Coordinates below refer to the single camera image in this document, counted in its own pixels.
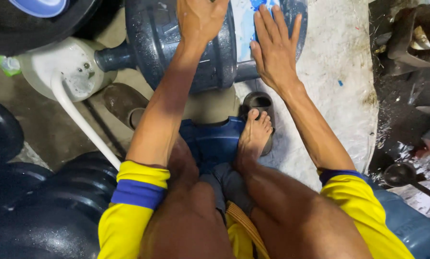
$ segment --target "blue trim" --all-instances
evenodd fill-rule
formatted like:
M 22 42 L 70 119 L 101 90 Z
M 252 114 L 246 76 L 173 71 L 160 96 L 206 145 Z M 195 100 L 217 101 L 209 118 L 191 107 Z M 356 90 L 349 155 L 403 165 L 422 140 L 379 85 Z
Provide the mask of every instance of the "blue trim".
M 331 169 L 323 170 L 323 172 L 319 176 L 319 180 L 321 181 L 322 186 L 324 186 L 327 184 L 328 180 L 330 180 L 332 177 L 340 176 L 340 175 L 351 175 L 351 176 L 356 176 L 362 180 L 365 180 L 363 179 L 363 176 L 361 175 L 361 173 L 355 170 L 331 170 Z
M 156 209 L 165 195 L 165 189 L 146 182 L 122 179 L 117 183 L 112 203 L 124 203 Z

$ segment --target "slipper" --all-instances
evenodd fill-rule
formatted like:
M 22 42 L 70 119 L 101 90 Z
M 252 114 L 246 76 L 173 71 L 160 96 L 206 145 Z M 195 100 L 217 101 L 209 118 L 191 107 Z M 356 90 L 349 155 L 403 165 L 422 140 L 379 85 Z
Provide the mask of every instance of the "slipper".
M 127 127 L 135 130 L 143 115 L 148 99 L 123 83 L 112 83 L 103 91 L 106 109 Z
M 272 124 L 272 133 L 269 136 L 268 142 L 266 142 L 266 145 L 263 148 L 263 152 L 261 153 L 261 156 L 266 156 L 272 150 L 272 135 L 275 133 L 274 104 L 272 103 L 271 97 L 267 93 L 252 92 L 247 94 L 247 96 L 245 97 L 244 103 L 241 109 L 241 113 L 242 113 L 241 116 L 245 121 L 247 121 L 248 111 L 253 108 L 258 109 L 259 111 L 259 114 L 256 120 L 259 119 L 259 116 L 261 115 L 262 111 L 267 112 L 269 117 L 271 118 L 270 121 Z

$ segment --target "white pipe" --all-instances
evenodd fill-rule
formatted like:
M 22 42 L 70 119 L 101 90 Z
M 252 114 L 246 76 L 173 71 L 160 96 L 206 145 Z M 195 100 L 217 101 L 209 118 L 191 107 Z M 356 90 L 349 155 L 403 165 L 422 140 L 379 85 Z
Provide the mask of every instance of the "white pipe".
M 84 119 L 84 117 L 79 113 L 76 107 L 73 105 L 65 89 L 62 85 L 62 78 L 59 72 L 55 72 L 52 75 L 50 82 L 53 95 L 56 97 L 57 101 L 62 105 L 63 109 L 68 113 L 68 115 L 74 120 L 74 122 L 80 127 L 80 129 L 87 135 L 87 137 L 97 146 L 97 148 L 103 153 L 103 155 L 111 162 L 117 170 L 119 170 L 120 161 L 111 151 L 111 149 L 103 142 L 103 140 L 98 136 L 98 134 L 92 129 L 89 123 Z

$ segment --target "large plastic water bottle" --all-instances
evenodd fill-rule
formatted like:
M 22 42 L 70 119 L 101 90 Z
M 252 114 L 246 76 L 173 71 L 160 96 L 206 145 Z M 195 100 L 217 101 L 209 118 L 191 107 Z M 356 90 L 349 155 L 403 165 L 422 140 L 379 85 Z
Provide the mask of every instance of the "large plastic water bottle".
M 415 258 L 430 259 L 430 218 L 410 207 L 402 197 L 384 190 L 370 178 L 365 177 L 365 181 L 385 210 L 387 227 Z

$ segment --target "black ladle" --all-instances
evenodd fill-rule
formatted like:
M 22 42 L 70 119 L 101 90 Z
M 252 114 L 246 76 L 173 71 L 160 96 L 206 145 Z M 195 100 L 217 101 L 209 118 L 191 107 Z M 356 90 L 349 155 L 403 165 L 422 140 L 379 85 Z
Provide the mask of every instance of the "black ladle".
M 384 171 L 384 181 L 392 187 L 402 187 L 411 184 L 430 197 L 430 189 L 419 184 L 416 180 L 416 169 L 409 163 L 396 163 Z

